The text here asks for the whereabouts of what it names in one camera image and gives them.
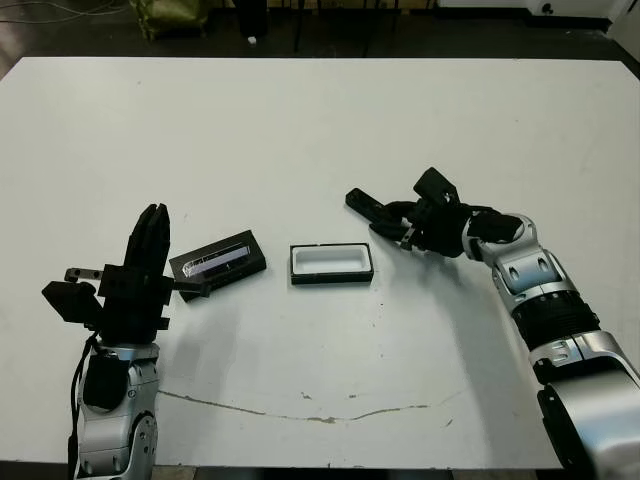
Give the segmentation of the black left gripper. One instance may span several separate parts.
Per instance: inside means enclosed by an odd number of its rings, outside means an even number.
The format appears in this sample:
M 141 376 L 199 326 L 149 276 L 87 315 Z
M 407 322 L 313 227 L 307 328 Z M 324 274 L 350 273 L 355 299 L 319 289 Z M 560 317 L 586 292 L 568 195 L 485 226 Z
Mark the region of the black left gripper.
M 124 266 L 102 270 L 69 268 L 64 281 L 74 293 L 63 319 L 81 323 L 107 344 L 148 344 L 169 320 L 163 309 L 178 291 L 208 297 L 203 282 L 178 281 L 163 275 L 170 248 L 170 218 L 165 204 L 151 204 L 129 236 Z

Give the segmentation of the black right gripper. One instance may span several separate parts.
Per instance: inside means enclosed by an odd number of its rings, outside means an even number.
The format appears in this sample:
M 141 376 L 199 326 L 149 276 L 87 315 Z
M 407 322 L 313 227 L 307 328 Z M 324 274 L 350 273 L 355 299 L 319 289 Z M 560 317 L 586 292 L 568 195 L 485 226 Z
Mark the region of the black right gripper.
M 417 201 L 392 201 L 383 206 L 386 219 L 369 224 L 376 234 L 388 240 L 400 240 L 405 250 L 415 247 L 445 257 L 455 258 L 463 252 L 462 233 L 472 216 L 472 209 L 451 191 L 438 192 Z

